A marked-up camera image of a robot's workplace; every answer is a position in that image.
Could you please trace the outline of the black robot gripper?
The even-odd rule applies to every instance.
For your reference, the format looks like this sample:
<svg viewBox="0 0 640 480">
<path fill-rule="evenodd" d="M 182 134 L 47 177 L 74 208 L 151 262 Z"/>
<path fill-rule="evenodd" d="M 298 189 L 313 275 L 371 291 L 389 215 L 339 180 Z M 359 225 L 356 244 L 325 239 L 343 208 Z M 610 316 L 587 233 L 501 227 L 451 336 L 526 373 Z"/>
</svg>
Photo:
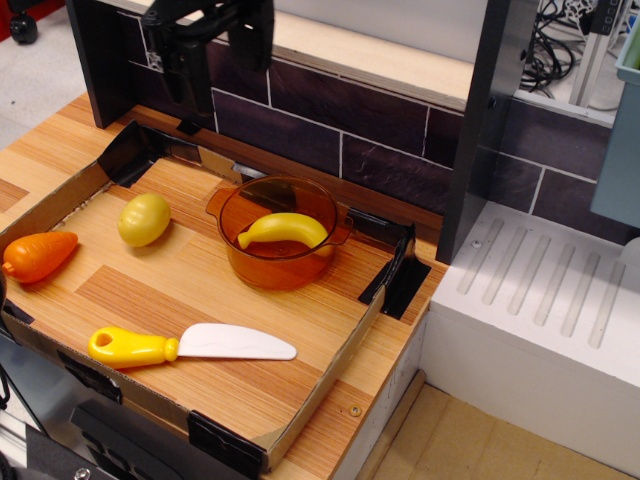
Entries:
<svg viewBox="0 0 640 480">
<path fill-rule="evenodd" d="M 213 102 L 206 47 L 198 40 L 213 40 L 226 33 L 240 68 L 265 72 L 271 63 L 272 1 L 154 1 L 141 24 L 178 39 L 166 43 L 151 38 L 149 54 L 160 62 L 171 100 L 201 116 L 213 114 Z"/>
</svg>

